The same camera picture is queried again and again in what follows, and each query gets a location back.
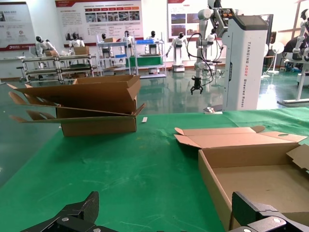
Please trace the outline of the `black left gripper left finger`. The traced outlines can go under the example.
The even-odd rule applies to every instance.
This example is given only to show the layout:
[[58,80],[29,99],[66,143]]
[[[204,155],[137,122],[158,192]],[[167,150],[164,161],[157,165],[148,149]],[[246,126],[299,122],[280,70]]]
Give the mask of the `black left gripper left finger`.
[[95,224],[99,213],[99,193],[91,192],[85,200],[64,206],[53,218],[24,229],[25,232],[109,232]]

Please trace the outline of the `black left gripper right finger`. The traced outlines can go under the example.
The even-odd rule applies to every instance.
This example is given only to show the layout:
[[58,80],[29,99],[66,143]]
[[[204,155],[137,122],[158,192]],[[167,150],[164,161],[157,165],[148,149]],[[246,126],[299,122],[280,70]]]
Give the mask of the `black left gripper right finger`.
[[307,232],[309,227],[288,219],[273,206],[254,203],[236,191],[232,194],[232,216],[240,224],[233,232]]

